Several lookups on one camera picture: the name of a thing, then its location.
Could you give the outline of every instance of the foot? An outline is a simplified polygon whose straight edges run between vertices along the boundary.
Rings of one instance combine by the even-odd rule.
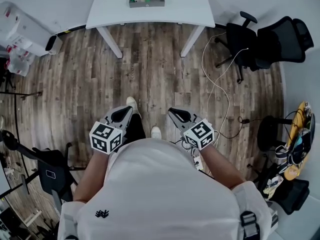
[[[141,115],[138,111],[137,102],[133,97],[130,96],[130,97],[126,98],[126,105],[131,106],[133,108],[133,114],[139,114],[139,116],[141,117]]]
[[[161,140],[161,130],[158,126],[152,127],[151,138]]]

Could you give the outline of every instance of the chair armrest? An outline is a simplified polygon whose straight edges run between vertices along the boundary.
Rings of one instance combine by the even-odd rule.
[[[262,60],[262,59],[255,59],[255,64],[258,66],[259,69],[268,70],[271,67],[270,62]]]
[[[257,19],[255,17],[253,17],[252,15],[250,15],[249,13],[246,13],[244,11],[240,11],[240,16],[242,18],[245,18],[245,22],[243,23],[243,27],[247,27],[249,25],[250,22],[254,22],[254,23],[258,23]]]

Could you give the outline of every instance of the black stool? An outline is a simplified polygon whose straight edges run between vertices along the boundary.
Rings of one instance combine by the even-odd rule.
[[[285,142],[277,140],[278,125],[291,125],[291,119],[275,118],[272,115],[265,117],[260,123],[257,144],[262,152],[270,150],[272,147],[284,146]]]

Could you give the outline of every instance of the black logo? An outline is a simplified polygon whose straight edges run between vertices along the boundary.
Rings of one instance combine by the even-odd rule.
[[[110,152],[114,151],[117,147],[121,145],[121,133],[110,141]]]
[[[214,140],[214,135],[210,134],[203,140],[201,140],[201,148],[203,149],[205,146],[209,145]]]
[[[186,136],[186,142],[188,142],[192,146],[196,147],[197,149],[199,148],[198,147],[198,143],[194,139],[192,139],[192,138],[190,138],[188,136]]]
[[[95,149],[101,150],[107,153],[107,143],[101,139],[91,137],[92,138],[92,145]]]
[[[208,133],[211,132],[210,128],[206,126],[204,122],[199,123],[195,127],[191,128],[191,131],[197,136],[199,139],[201,139],[203,136],[206,136]]]
[[[106,124],[99,124],[99,126],[94,130],[93,134],[96,136],[99,136],[101,138],[104,138],[107,140],[111,133],[114,131],[113,128],[107,126]]]
[[[109,216],[109,211],[107,211],[107,210],[104,210],[104,211],[99,210],[99,211],[97,211],[97,212],[95,213],[95,216],[96,216],[97,218],[102,217],[102,218],[105,219],[106,217]]]

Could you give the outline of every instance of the white wall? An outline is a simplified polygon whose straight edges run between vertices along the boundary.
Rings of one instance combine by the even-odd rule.
[[[85,25],[93,0],[0,0],[15,3],[52,33]],[[209,0],[216,23],[241,23],[239,11],[254,15],[258,29],[284,16],[300,18],[307,24],[316,47],[320,47],[320,0]]]
[[[292,112],[308,101],[317,121],[309,161],[299,179],[309,181],[310,195],[299,211],[286,215],[277,207],[279,227],[268,240],[310,240],[320,227],[320,48],[306,55],[304,63],[282,64],[286,83],[285,110]]]
[[[311,32],[315,47],[320,47],[320,0],[210,0],[216,23],[242,23],[239,11],[255,16],[258,24],[250,28],[257,30],[271,25],[284,16],[304,21]]]
[[[320,124],[316,125],[316,133],[310,152],[309,161],[301,172],[299,179],[309,181],[310,194],[299,211],[286,215],[279,205],[273,205],[278,210],[279,226],[276,234],[268,240],[311,240],[320,227]]]
[[[94,0],[0,0],[12,2],[52,34],[87,23]]]
[[[304,63],[282,63],[286,82],[285,110],[295,111],[308,101],[320,123],[320,48],[306,54]]]

